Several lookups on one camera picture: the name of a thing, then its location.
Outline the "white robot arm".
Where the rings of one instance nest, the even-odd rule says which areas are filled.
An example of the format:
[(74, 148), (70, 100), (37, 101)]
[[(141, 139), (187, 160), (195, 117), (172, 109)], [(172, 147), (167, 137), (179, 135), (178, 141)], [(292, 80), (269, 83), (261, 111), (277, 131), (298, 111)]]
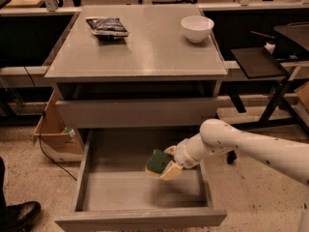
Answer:
[(301, 142), (238, 130), (224, 121), (208, 119), (199, 132), (171, 146), (165, 153), (172, 160), (160, 174), (162, 180), (179, 176), (184, 169), (208, 157), (239, 150), (254, 160), (309, 186), (309, 145)]

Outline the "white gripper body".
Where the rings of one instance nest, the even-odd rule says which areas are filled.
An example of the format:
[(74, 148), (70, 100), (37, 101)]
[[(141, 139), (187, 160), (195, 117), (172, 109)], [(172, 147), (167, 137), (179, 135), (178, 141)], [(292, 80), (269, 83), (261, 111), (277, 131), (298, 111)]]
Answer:
[(181, 141), (175, 149), (174, 161), (182, 168), (191, 169), (198, 164), (198, 162), (188, 153), (186, 146), (187, 139)]

